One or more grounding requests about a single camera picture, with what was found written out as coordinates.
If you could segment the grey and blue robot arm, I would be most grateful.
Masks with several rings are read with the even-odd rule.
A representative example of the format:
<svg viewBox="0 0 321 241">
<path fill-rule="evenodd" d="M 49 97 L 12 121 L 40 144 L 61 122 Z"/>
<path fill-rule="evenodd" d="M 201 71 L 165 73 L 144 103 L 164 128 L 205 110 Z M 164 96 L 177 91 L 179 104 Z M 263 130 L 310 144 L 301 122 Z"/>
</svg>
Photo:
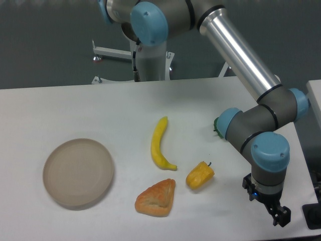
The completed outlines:
<svg viewBox="0 0 321 241">
<path fill-rule="evenodd" d="M 242 186 L 250 200 L 264 204 L 274 225 L 286 226 L 291 211 L 280 205 L 289 143 L 276 133 L 308 111 L 308 98 L 298 89 L 286 89 L 261 62 L 235 29 L 221 1 L 99 1 L 106 23 L 120 23 L 133 41 L 134 80 L 165 80 L 166 41 L 197 29 L 217 48 L 243 83 L 256 107 L 230 108 L 214 122 L 215 130 L 251 165 Z"/>
</svg>

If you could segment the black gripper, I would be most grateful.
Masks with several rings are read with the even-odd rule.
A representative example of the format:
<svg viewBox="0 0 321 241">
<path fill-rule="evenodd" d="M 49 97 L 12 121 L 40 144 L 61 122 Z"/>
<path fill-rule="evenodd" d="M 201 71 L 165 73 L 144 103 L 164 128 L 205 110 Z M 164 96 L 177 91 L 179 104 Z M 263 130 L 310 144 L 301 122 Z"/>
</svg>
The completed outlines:
<svg viewBox="0 0 321 241">
<path fill-rule="evenodd" d="M 247 191 L 249 200 L 264 203 L 268 213 L 273 218 L 274 226 L 286 226 L 291 221 L 291 210 L 280 205 L 283 192 L 283 182 L 274 186 L 265 186 L 256 181 L 249 173 L 243 178 L 242 187 Z"/>
</svg>

